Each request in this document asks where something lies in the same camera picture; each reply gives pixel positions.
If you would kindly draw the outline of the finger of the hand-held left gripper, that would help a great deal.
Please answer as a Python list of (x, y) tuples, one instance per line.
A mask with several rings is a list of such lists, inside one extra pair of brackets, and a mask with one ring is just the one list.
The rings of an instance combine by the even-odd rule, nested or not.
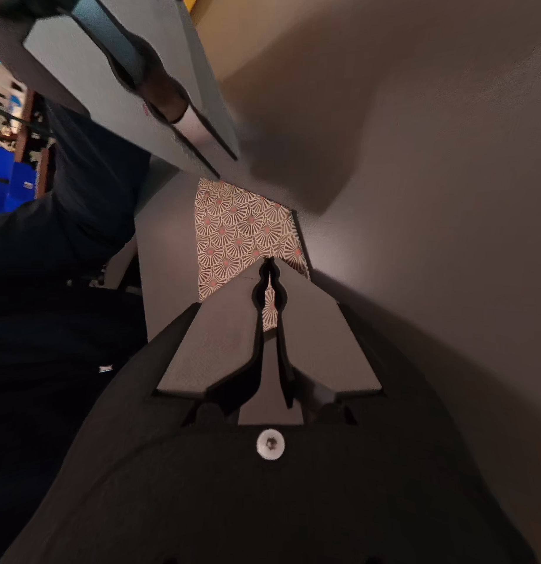
[(184, 1), (102, 1), (146, 64), (138, 92), (202, 161), (240, 156), (232, 116)]
[(94, 123), (170, 165), (219, 179), (213, 165), (200, 160), (143, 100), (138, 87), (147, 77), (146, 64), (103, 8), (102, 1), (77, 1), (64, 15), (38, 19), (23, 46)]

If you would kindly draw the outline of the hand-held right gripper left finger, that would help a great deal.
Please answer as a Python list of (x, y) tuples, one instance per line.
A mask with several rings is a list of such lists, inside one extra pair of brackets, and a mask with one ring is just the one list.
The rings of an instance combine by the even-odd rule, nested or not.
[(225, 415), (254, 396), (261, 381), (268, 266), (259, 259), (202, 302), (157, 391), (214, 403)]

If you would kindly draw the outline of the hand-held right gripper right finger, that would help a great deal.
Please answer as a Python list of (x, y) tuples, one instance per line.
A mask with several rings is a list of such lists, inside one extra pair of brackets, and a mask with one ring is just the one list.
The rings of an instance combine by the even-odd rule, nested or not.
[(291, 408), (320, 409), (382, 391), (337, 301), (279, 258), (269, 259), (281, 390)]

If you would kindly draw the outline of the fan-patterned origami paper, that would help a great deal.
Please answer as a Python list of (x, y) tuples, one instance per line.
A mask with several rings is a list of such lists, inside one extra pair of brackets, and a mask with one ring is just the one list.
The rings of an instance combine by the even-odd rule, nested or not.
[(201, 178), (194, 213), (201, 302), (262, 258), (280, 258), (310, 278), (291, 209), (232, 184)]

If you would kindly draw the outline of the wooden shelving unit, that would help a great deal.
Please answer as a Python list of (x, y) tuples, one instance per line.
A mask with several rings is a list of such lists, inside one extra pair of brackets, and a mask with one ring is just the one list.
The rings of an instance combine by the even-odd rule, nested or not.
[(35, 200), (48, 191), (53, 144), (42, 97), (0, 62), (0, 147), (36, 171)]

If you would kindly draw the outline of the blue storage bin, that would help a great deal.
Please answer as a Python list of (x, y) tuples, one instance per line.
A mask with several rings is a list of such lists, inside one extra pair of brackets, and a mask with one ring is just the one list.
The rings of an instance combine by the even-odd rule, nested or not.
[(14, 153), (0, 147), (0, 213), (12, 212), (36, 199), (36, 171), (14, 161)]

